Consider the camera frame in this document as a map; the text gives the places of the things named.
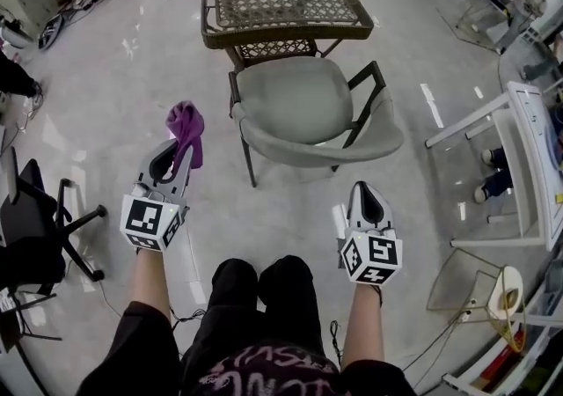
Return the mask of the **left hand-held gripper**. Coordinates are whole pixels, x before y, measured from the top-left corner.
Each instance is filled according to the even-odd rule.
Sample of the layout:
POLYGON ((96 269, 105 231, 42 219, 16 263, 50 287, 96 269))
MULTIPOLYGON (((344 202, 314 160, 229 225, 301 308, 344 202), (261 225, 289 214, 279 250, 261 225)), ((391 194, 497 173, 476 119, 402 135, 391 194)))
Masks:
POLYGON ((146 154, 138 168, 139 182, 123 196, 120 231, 137 249, 165 252, 185 222, 193 148, 182 159, 175 158, 177 149, 177 140, 168 139, 146 154), (150 189, 158 186, 165 192, 150 189))

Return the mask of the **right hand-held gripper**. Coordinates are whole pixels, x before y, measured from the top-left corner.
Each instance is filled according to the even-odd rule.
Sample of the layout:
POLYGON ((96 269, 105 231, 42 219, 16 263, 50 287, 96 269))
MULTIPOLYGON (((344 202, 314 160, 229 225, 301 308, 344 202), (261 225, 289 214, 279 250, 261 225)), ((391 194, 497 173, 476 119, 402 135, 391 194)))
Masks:
POLYGON ((384 286, 403 267, 403 242, 397 237, 391 207, 365 181, 350 192, 349 224, 382 224, 382 227, 343 228, 338 232, 341 267, 356 284, 384 286))

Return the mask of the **purple cleaning cloth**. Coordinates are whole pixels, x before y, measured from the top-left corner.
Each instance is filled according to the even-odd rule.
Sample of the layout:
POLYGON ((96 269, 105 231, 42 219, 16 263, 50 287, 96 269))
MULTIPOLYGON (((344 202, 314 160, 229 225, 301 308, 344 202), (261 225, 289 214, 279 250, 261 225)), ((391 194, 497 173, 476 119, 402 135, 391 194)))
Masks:
POLYGON ((201 168, 203 166, 201 135, 205 125, 195 105, 189 100, 179 102, 169 111, 165 125, 177 142, 172 171, 178 171, 189 148, 193 149, 191 167, 201 168))

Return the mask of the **grey armchair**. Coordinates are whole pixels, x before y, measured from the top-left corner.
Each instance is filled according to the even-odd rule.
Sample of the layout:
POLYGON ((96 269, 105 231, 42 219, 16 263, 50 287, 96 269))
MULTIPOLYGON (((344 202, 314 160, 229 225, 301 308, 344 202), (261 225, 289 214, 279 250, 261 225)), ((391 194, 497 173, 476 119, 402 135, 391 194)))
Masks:
POLYGON ((229 74, 251 184, 251 153, 298 168, 329 168, 384 158, 404 135, 377 62, 351 79, 326 58, 295 56, 229 74))

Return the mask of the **person's right forearm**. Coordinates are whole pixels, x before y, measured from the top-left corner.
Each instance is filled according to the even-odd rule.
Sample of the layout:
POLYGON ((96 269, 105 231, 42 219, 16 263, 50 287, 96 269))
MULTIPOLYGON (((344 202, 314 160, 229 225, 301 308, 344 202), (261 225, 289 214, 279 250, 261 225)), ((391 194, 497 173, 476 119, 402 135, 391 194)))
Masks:
POLYGON ((372 286, 357 284, 341 362, 341 370, 362 360, 383 361, 381 296, 372 286))

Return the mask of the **person's left forearm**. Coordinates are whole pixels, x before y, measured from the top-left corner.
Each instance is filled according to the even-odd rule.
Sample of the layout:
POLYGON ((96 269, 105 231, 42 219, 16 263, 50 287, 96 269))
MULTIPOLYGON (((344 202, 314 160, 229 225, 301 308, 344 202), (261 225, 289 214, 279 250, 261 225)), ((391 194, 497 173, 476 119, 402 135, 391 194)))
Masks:
POLYGON ((164 256, 141 248, 135 257, 132 300, 158 310, 171 322, 170 300, 165 275, 164 256))

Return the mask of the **black office chair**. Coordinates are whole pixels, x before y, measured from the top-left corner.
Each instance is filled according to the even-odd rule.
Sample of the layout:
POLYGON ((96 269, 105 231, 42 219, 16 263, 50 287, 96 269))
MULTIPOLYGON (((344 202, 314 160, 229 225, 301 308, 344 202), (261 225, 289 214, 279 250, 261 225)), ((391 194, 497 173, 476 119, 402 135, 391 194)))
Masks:
POLYGON ((36 160, 29 160, 20 171, 15 148, 11 146, 6 152, 9 193, 0 204, 0 291, 38 285, 41 294, 48 294, 65 276, 64 254, 91 281, 103 280, 104 272, 90 269, 69 237, 95 218, 105 217, 106 208, 99 205, 73 219, 64 204, 71 181, 60 180, 58 194, 53 197, 45 191, 36 160))

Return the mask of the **person's black trousers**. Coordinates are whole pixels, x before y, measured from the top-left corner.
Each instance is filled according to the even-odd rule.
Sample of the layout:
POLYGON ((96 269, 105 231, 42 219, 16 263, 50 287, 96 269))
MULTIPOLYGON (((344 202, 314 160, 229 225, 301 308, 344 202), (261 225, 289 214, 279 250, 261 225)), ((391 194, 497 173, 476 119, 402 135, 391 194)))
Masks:
POLYGON ((263 344, 325 356, 313 276, 297 256, 282 257, 261 274, 241 259, 219 265, 206 314, 182 359, 184 381, 193 382, 224 358, 263 344))

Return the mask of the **white power strip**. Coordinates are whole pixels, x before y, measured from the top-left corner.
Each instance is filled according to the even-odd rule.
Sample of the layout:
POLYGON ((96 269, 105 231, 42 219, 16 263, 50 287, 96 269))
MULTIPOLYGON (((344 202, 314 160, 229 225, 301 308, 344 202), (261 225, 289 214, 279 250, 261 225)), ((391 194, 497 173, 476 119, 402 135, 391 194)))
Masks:
POLYGON ((470 319, 470 317, 473 313, 473 309, 476 307, 476 303, 477 303, 477 300, 475 298, 472 298, 467 303, 467 305, 459 313, 459 316, 457 318, 458 323, 466 323, 466 322, 469 321, 469 319, 470 319))

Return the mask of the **white work table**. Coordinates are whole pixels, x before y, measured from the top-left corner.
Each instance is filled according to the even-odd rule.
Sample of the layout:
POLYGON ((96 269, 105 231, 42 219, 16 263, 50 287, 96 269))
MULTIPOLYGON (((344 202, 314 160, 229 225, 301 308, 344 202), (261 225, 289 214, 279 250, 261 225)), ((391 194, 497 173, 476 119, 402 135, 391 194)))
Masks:
POLYGON ((563 194, 563 172, 555 170, 548 157, 545 127, 552 120, 537 87, 509 82, 504 93, 427 139, 425 146, 430 149, 487 116, 506 153, 516 205, 515 213, 498 219, 516 218, 519 233, 513 238, 454 238, 450 245, 543 246, 550 251, 563 234, 563 204, 555 202, 555 195, 563 194))

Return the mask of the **black wheel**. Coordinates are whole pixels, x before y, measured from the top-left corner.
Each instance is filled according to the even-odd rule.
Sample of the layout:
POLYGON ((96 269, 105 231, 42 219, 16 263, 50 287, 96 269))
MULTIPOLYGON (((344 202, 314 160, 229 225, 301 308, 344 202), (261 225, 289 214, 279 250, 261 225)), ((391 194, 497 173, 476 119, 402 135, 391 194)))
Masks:
POLYGON ((65 25, 65 18, 62 14, 52 17, 47 23, 38 38, 39 50, 49 49, 58 38, 65 25))

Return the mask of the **person's black printed shirt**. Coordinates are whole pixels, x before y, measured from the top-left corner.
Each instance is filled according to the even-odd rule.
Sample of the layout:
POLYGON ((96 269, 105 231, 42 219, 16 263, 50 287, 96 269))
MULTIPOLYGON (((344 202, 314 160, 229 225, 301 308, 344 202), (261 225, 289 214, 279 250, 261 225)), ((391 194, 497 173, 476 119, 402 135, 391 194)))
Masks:
POLYGON ((131 303, 105 360, 76 396, 417 396, 403 371, 361 360, 338 371, 330 360, 289 343, 259 342, 208 369, 182 367, 170 321, 131 303))

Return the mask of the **white storage shelf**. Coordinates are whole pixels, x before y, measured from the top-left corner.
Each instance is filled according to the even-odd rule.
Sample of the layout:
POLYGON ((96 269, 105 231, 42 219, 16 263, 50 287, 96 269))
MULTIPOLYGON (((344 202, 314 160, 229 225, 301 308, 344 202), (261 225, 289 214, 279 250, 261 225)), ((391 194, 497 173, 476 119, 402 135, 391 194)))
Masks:
POLYGON ((446 385, 461 396, 563 396, 556 388, 563 380, 563 242, 556 251, 525 315, 515 316, 513 330, 526 338, 520 362, 491 392, 483 388, 480 373, 507 345, 498 340, 459 376, 444 375, 446 385))

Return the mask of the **red flat item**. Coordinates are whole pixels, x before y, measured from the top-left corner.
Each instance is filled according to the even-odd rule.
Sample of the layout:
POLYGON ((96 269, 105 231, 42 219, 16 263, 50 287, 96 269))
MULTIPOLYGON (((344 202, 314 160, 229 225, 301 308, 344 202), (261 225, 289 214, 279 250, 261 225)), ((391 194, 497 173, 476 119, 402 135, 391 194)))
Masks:
POLYGON ((511 346, 506 345, 492 362, 479 375, 479 384, 485 388, 489 387, 489 392, 497 386, 506 375, 520 362, 521 352, 516 352, 511 346))

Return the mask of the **blue round plate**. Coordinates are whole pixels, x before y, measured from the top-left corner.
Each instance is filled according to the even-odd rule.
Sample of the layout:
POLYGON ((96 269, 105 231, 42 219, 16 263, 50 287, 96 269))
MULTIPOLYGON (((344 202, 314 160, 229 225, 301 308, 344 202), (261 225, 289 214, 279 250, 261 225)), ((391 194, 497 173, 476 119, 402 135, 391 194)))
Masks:
POLYGON ((552 124, 545 127, 545 142, 552 167, 563 172, 563 140, 556 133, 552 124))

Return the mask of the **black metal frame chair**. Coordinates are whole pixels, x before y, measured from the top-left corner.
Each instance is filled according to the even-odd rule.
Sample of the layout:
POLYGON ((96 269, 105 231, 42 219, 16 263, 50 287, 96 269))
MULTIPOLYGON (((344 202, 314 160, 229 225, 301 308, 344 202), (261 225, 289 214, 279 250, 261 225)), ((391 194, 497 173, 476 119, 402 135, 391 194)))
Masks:
POLYGON ((23 338, 62 341, 62 337, 36 334, 24 312, 56 297, 54 284, 31 285, 31 289, 0 290, 0 356, 7 355, 23 338))

